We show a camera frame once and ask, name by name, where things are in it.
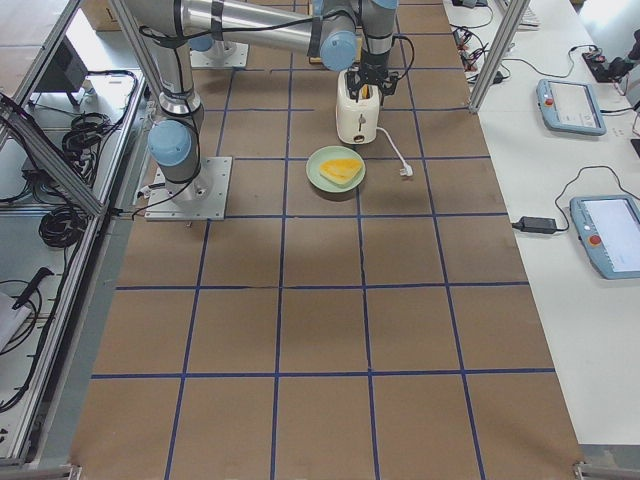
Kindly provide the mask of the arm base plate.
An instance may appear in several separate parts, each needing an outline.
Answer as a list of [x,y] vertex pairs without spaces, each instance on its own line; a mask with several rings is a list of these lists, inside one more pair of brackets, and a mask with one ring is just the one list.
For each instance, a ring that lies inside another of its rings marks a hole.
[[199,175],[179,195],[181,186],[169,182],[150,192],[151,207],[143,211],[148,221],[200,221],[225,218],[232,170],[231,157],[206,157]]
[[244,69],[249,46],[235,42],[196,42],[191,44],[191,66],[200,70]]

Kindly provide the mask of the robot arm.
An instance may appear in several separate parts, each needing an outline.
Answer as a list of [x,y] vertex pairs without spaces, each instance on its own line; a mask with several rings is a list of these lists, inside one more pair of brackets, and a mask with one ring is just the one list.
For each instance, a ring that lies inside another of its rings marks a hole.
[[165,200],[199,206],[214,177],[200,152],[203,106],[196,68],[231,66],[249,45],[298,52],[339,74],[336,128],[347,144],[377,135],[383,100],[401,74],[388,68],[395,1],[314,1],[307,15],[243,1],[129,1],[138,35],[150,40],[160,81],[160,121],[148,148],[164,177]]

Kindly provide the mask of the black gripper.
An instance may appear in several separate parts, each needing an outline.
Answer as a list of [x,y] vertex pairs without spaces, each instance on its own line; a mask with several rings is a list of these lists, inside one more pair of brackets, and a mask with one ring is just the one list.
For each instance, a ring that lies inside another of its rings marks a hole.
[[399,73],[389,72],[389,56],[389,50],[384,53],[362,50],[358,69],[349,69],[346,72],[346,87],[351,100],[359,101],[360,91],[365,84],[378,88],[381,105],[387,97],[395,94]]

